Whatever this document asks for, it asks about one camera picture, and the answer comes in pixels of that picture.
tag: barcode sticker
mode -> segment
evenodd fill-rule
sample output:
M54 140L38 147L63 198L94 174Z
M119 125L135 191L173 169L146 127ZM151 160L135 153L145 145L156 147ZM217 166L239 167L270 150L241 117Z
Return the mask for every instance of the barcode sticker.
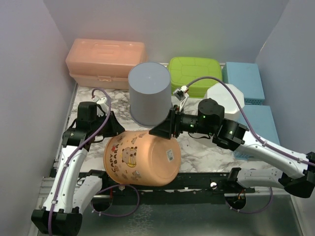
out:
M168 151L166 152L166 154L167 154L167 158L168 158L168 161L169 161L169 162L171 162L172 160L174 160L174 155L173 155L172 149L168 150Z

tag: marble surface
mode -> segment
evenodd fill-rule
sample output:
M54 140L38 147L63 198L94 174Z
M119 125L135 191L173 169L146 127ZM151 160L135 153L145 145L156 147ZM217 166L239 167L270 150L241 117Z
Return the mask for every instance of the marble surface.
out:
M77 116L78 104L82 101L91 101L92 88L79 87L73 108L71 111L69 124ZM112 98L112 110L118 122L125 130L146 130L147 128L136 124L129 113L129 92L126 90L106 89L106 92ZM96 95L103 97L102 92L96 91ZM190 98L185 105L185 113L193 114L198 102L201 99ZM172 97L173 104L178 103L175 97ZM103 154L106 143L110 138L106 138L102 143L92 144L87 158L85 159L81 172L88 172L91 169L104 170ZM180 172L229 172L233 167L246 169L266 169L269 168L265 162L236 160L229 150L220 147L206 147L189 137L184 133L178 137L181 147L182 164Z

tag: green storage box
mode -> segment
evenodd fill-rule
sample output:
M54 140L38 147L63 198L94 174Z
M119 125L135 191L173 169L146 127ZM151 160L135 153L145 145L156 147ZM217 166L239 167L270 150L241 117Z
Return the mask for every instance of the green storage box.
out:
M173 91L201 76L213 76L222 80L221 66L218 61L208 58L173 58L167 66L171 74ZM208 88L215 85L215 80L200 80L189 87L190 97L202 98Z

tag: purple cable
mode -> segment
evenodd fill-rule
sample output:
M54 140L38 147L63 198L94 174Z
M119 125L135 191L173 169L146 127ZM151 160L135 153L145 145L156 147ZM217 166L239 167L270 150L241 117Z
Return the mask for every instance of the purple cable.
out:
M247 119L247 117L246 117L246 115L245 115L244 110L242 109L240 103L237 101L236 96L234 95L234 93L232 92L232 90L231 90L223 81L219 80L219 79L216 78L216 77L203 76L203 77L200 77L200 78L197 78L197 79L191 81L191 82L190 82L189 84L187 84L186 86L189 87L189 86L192 85L193 83L195 83L195 82L197 82L197 81L199 81L199 80L202 80L202 79L212 79L212 80L218 81L219 83L221 83L221 84L229 91L229 93L230 93L230 94L232 95L232 97L234 98L234 100L235 100L235 102L236 102L236 105L237 105L238 108L240 109L240 112L242 113L242 115L243 115L243 117L244 117L244 120L246 121L246 123L247 123L247 125L248 125L248 127L249 127L249 129L250 129L250 131L251 131L251 133L254 135L254 137L255 137L260 143L264 144L266 147L270 148L271 150L276 151L277 153L280 153L280 154L282 154L282 155L284 155L284 156L286 156L286 157L288 157L288 158L290 158L290 159L293 159L293 160L295 160L295 161L300 161L299 158L297 158L297 157L295 157L295 156L292 156L292 155L290 155L290 154L288 154L288 153L286 153L286 152L284 152L284 151L282 151L282 150L280 150L280 149L277 149L276 147L271 146L271 145L268 144L268 143L264 143L264 141L255 133L254 129L252 128L252 126L251 126L249 120ZM301 162L304 163L304 164L307 164L307 165L310 165L310 166L314 166L314 167L315 167L315 163L312 163L312 162L309 162L309 161L305 161L305 160L303 160L303 161L301 161Z
M262 211L267 209L271 205L273 199L274 199L274 194L273 194L272 188L270 188L269 202L262 209L254 210L254 211L242 211L242 210L237 210L237 209L234 209L233 207L231 207L231 205L226 200L225 200L225 203L230 207L231 210L233 210L233 211L235 211L237 213L241 213L241 214L257 214L257 213L261 213Z
M95 210L95 209L94 209L94 206L93 206L93 204L92 204L92 202L91 202L91 207L92 207L93 211L95 211L95 212L98 213L98 214L107 215L107 216L111 216L111 217L125 217L125 216L129 216L129 215L133 214L133 213L138 209L138 207L139 207L139 204L140 204L140 195L139 195L138 190L137 190L135 187L133 187L132 185L129 185L129 184L116 184L116 185L110 186L110 187L108 187L108 188L105 188L105 189L99 191L97 194L102 193L102 192L105 192L105 191L107 191L107 190L109 190L109 189L112 189L112 188L115 188L115 187L119 187L119 186L128 186L128 187L130 187L130 188L133 188L134 191L135 191L136 194L137 194L137 198L138 198L137 205L136 205L136 207L135 207L131 212L126 213L126 214L122 214L122 215L108 214L108 213L105 213L105 212L103 212L103 211L97 211L97 210Z
M76 154L76 152L78 150L80 150L86 143L88 143L92 138L94 138L98 133L99 131L102 130L102 128L105 126L105 124L107 123L108 119L109 119L109 116L110 116L110 112L111 112L111 99L110 99L110 96L105 92L105 90L101 89L101 88L94 88L92 90L92 98L94 97L94 92L96 90L99 90L101 92L103 92L105 94L105 96L107 97L107 100L108 100L108 113L106 115L106 119L104 120L103 124L89 137L87 138L83 143L81 143L74 151L73 153L68 157L65 165L68 165L70 163L70 161L72 160L72 158L74 157L74 155ZM57 200L57 196L58 196L58 193L59 193L59 190L60 190L60 187L61 187L61 182L63 180L63 176L64 176L64 173L65 173L65 170L66 170L66 167L64 167L62 169L62 172L60 174L60 178L59 178L59 181L57 183L57 187L56 187L56 191L55 191L55 194L54 194L54 197L53 197L53 201L56 201ZM51 208L50 208L50 211L49 211L49 216L48 216L48 233L49 233L49 236L53 236L53 232L52 232L52 219L53 219L53 212L54 212L54 208L55 208L55 204L52 204L51 205Z

